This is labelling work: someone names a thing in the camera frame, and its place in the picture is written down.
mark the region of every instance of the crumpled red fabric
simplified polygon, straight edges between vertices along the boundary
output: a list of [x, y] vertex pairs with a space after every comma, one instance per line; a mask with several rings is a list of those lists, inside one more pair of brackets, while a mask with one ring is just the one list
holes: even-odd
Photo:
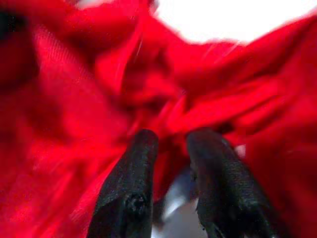
[[246, 145], [293, 236], [316, 238], [316, 14], [247, 45], [197, 45], [149, 4], [0, 0], [27, 19], [0, 43], [0, 237], [84, 238], [103, 181], [141, 128], [159, 136], [160, 199], [189, 164], [186, 133], [211, 126]]

